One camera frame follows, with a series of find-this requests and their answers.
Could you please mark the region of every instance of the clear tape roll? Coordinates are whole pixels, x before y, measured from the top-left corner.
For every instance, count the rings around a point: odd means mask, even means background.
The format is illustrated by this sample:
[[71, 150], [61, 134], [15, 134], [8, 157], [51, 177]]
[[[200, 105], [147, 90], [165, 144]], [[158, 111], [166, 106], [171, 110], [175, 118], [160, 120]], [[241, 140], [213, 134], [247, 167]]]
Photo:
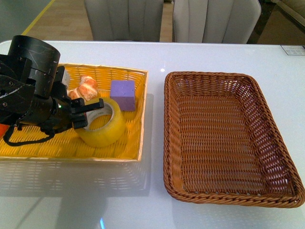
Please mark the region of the clear tape roll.
[[[116, 142], [124, 133], [126, 128], [125, 119], [119, 105], [111, 98], [102, 98], [104, 108], [87, 112], [88, 125], [85, 128], [75, 129], [76, 133], [89, 146], [101, 148]], [[104, 126], [90, 130], [90, 124], [102, 115], [111, 115], [108, 123]]]

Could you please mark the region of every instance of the white chair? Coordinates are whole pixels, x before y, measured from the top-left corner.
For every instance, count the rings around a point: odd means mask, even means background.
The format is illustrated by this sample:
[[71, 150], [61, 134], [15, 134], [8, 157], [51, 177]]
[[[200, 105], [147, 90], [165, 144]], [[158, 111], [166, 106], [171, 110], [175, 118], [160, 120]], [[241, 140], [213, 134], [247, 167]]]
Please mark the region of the white chair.
[[260, 14], [258, 0], [175, 0], [173, 42], [245, 44]]
[[95, 41], [160, 41], [163, 0], [84, 0]]

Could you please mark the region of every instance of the table surface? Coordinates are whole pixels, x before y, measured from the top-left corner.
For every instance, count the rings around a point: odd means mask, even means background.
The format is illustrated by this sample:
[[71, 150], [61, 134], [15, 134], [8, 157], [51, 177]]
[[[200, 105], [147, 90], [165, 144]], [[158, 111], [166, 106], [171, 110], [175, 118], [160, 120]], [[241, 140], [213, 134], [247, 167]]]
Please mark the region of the table surface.
[[[173, 71], [245, 73], [260, 85], [305, 181], [305, 56], [281, 46], [48, 42], [60, 62], [149, 71], [140, 163], [0, 162], [0, 229], [304, 228], [294, 209], [193, 204], [163, 183], [163, 86]], [[0, 44], [7, 54], [10, 42]]]

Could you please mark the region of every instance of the purple cube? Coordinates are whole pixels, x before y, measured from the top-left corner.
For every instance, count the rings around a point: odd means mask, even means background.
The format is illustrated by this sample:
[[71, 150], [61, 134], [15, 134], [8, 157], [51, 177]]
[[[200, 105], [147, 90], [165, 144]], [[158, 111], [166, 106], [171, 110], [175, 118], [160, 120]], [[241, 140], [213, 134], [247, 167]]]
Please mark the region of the purple cube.
[[110, 98], [115, 100], [121, 111], [135, 111], [133, 80], [112, 80]]

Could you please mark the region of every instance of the yellow woven basket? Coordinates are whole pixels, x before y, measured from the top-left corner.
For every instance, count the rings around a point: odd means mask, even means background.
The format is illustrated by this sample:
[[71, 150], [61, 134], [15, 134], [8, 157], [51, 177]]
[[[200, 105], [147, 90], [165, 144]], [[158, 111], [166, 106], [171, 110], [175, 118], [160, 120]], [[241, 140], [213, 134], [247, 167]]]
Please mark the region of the yellow woven basket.
[[[143, 122], [146, 102], [148, 72], [137, 69], [85, 64], [60, 64], [70, 75], [70, 89], [79, 86], [81, 77], [91, 76], [98, 83], [99, 94], [110, 96], [112, 80], [134, 80], [136, 110], [122, 112], [126, 120], [126, 130], [115, 143], [93, 148], [86, 145], [73, 129], [55, 135], [41, 144], [11, 147], [0, 140], [0, 159], [67, 160], [67, 161], [140, 161], [143, 143]], [[44, 138], [46, 135], [38, 127], [28, 126], [15, 131], [12, 142]]]

